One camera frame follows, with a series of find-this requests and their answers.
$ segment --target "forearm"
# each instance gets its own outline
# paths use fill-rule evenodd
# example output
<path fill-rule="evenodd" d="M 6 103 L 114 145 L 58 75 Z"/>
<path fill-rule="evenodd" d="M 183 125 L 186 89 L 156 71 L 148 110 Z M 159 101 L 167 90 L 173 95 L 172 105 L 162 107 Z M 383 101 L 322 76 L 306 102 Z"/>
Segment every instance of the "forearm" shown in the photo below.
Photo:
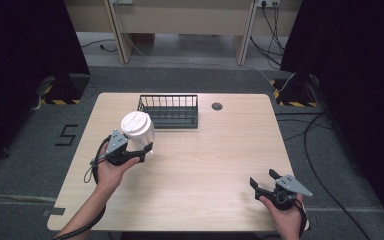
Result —
<path fill-rule="evenodd" d="M 299 240 L 299 236 L 291 236 L 291 237 L 281 236 L 280 238 L 282 240 Z"/>
<path fill-rule="evenodd" d="M 74 217 L 67 223 L 67 225 L 57 234 L 57 236 L 64 235 L 75 231 L 81 227 L 92 222 L 98 214 L 102 211 L 107 201 L 110 199 L 113 191 L 103 188 L 95 188 L 94 192 L 77 211 Z M 86 239 L 89 231 L 79 234 L 70 240 Z"/>

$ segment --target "round black object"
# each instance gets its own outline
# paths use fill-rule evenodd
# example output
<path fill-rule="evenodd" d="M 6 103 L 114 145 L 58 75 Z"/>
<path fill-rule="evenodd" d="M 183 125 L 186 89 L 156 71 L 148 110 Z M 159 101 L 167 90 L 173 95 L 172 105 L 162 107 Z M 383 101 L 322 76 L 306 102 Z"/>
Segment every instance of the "round black object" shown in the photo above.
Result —
<path fill-rule="evenodd" d="M 213 104 L 211 105 L 211 107 L 212 107 L 214 110 L 219 111 L 219 110 L 221 110 L 221 109 L 223 108 L 223 105 L 222 105 L 221 103 L 217 103 L 217 102 L 215 102 L 215 103 L 213 103 Z"/>

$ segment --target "black curtain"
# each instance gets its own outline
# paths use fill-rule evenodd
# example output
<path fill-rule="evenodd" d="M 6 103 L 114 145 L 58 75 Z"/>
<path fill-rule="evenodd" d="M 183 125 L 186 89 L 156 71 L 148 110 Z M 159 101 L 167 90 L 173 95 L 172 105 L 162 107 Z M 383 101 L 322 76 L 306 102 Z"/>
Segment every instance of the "black curtain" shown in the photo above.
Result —
<path fill-rule="evenodd" d="M 319 78 L 345 148 L 384 207 L 384 4 L 304 0 L 281 69 Z"/>
<path fill-rule="evenodd" d="M 89 75 L 62 0 L 0 1 L 0 150 L 37 101 L 45 77 Z"/>

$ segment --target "yellow and black tape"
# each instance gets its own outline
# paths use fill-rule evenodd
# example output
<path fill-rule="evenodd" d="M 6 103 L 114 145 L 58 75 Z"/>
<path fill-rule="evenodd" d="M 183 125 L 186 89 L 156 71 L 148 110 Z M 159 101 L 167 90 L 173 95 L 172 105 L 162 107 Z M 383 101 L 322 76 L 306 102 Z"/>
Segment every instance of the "yellow and black tape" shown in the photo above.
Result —
<path fill-rule="evenodd" d="M 275 80 L 271 80 L 270 83 L 272 86 L 275 84 Z M 291 106 L 291 107 L 316 107 L 317 104 L 312 100 L 311 93 L 308 92 L 308 96 L 304 99 L 294 99 L 294 101 L 291 100 L 285 100 L 282 98 L 281 93 L 279 92 L 279 89 L 274 89 L 274 98 L 276 99 L 276 103 L 281 106 Z"/>
<path fill-rule="evenodd" d="M 79 104 L 80 99 L 59 99 L 61 97 L 52 97 L 50 92 L 52 90 L 52 85 L 49 86 L 45 93 L 42 96 L 42 104 L 53 104 L 53 105 L 68 105 L 68 104 Z"/>
<path fill-rule="evenodd" d="M 54 104 L 54 105 L 67 105 L 67 104 L 79 104 L 80 100 L 67 100 L 67 99 L 42 99 L 42 104 Z"/>

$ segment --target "wrist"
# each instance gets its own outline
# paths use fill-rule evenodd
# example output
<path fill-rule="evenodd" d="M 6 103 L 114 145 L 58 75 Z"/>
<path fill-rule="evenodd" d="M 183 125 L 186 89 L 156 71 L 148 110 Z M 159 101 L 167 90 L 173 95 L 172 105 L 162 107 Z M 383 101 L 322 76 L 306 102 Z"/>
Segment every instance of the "wrist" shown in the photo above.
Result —
<path fill-rule="evenodd" d="M 115 189 L 107 186 L 107 185 L 97 185 L 94 191 L 94 194 L 99 194 L 101 196 L 111 197 L 114 193 Z"/>

